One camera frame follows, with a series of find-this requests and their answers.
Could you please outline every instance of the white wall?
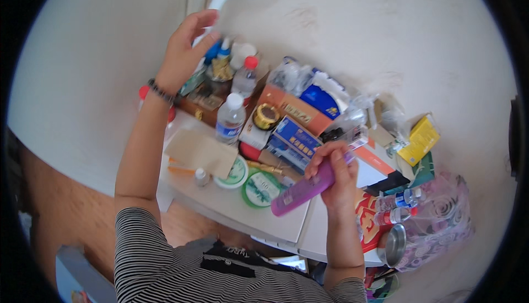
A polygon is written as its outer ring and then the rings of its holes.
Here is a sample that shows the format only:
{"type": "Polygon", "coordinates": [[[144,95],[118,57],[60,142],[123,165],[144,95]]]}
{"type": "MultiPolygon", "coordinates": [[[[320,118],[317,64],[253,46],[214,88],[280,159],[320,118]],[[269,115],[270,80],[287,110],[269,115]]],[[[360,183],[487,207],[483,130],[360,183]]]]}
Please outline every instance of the white wall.
{"type": "Polygon", "coordinates": [[[39,158],[114,195],[117,167],[186,0],[48,0],[14,77],[8,125],[39,158]]]}
{"type": "Polygon", "coordinates": [[[466,178],[477,232],[464,250],[403,274],[388,302],[428,302],[477,283],[516,187],[506,168],[514,76],[481,0],[229,0],[218,28],[244,35],[273,64],[292,55],[344,84],[392,93],[410,117],[433,111],[442,130],[434,161],[466,178]]]}

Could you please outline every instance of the clear plastic bag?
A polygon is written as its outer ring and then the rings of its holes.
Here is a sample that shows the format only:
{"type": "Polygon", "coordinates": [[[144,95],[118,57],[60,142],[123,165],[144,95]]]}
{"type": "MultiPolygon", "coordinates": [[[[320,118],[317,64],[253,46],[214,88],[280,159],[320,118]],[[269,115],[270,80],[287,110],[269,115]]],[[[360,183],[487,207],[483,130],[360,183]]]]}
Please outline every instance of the clear plastic bag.
{"type": "Polygon", "coordinates": [[[471,238],[468,188],[458,174],[441,172],[420,186],[417,215],[403,222],[406,251],[396,269],[413,271],[471,238]]]}
{"type": "Polygon", "coordinates": [[[312,77],[312,68],[309,65],[301,66],[295,58],[286,56],[281,64],[270,72],[267,84],[300,97],[312,83],[312,77]]]}
{"type": "Polygon", "coordinates": [[[409,134],[412,130],[412,124],[406,121],[404,109],[394,97],[386,98],[382,104],[380,126],[395,138],[394,142],[384,146],[388,150],[388,154],[392,156],[409,145],[409,134]]]}
{"type": "Polygon", "coordinates": [[[343,114],[339,115],[327,127],[325,132],[330,132],[337,128],[342,128],[344,132],[347,132],[359,125],[365,125],[368,116],[371,122],[377,122],[374,115],[374,101],[377,95],[366,95],[358,88],[350,85],[346,87],[346,90],[350,97],[349,106],[343,114]]]}

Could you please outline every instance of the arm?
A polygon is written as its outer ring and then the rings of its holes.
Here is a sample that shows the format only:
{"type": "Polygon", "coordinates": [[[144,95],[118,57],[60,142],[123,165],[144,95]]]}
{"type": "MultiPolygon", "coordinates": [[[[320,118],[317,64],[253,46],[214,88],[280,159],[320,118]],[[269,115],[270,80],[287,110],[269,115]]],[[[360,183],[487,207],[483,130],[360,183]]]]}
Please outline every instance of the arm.
{"type": "MultiPolygon", "coordinates": [[[[156,75],[156,84],[163,91],[176,95],[191,77],[219,34],[208,34],[194,48],[191,43],[202,35],[204,27],[213,25],[216,19],[216,10],[191,14],[170,37],[163,63],[156,75]]],[[[156,189],[168,111],[169,104],[166,101],[153,92],[147,94],[117,171],[114,194],[116,214],[127,207],[141,207],[161,224],[156,189]]]]}
{"type": "Polygon", "coordinates": [[[358,162],[349,165],[343,154],[349,150],[344,141],[334,141],[320,147],[305,170],[310,178],[317,172],[324,157],[330,157],[335,182],[321,196],[327,206],[327,268],[324,287],[331,290],[341,280],[355,277],[363,280],[365,265],[358,238],[354,197],[357,188],[358,162]]]}

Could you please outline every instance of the hand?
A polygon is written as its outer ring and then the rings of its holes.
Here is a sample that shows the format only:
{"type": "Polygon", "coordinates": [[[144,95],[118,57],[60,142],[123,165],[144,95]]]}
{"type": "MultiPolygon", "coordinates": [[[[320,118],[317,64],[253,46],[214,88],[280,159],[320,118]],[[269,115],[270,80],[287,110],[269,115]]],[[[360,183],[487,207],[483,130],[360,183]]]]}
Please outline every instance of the hand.
{"type": "Polygon", "coordinates": [[[204,27],[212,26],[218,18],[215,9],[202,10],[186,17],[171,35],[156,84],[164,92],[176,95],[195,71],[198,62],[220,37],[218,32],[206,35],[195,47],[191,44],[204,34],[204,27]]]}
{"type": "Polygon", "coordinates": [[[322,200],[330,213],[354,212],[354,198],[357,188],[358,162],[349,165],[343,155],[349,151],[345,141],[327,142],[316,150],[311,162],[305,169],[305,177],[310,179],[318,172],[318,166],[324,157],[329,157],[334,170],[334,185],[322,193],[322,200]]]}

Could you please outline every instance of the metal bowl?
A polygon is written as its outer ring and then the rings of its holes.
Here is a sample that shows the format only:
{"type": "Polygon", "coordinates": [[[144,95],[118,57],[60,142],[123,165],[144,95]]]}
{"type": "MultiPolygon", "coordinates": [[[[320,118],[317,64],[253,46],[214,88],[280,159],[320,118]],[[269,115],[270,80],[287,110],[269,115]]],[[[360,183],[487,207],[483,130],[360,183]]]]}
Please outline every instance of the metal bowl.
{"type": "Polygon", "coordinates": [[[406,251],[406,230],[402,224],[394,224],[378,241],[377,255],[389,267],[399,264],[406,251]]]}

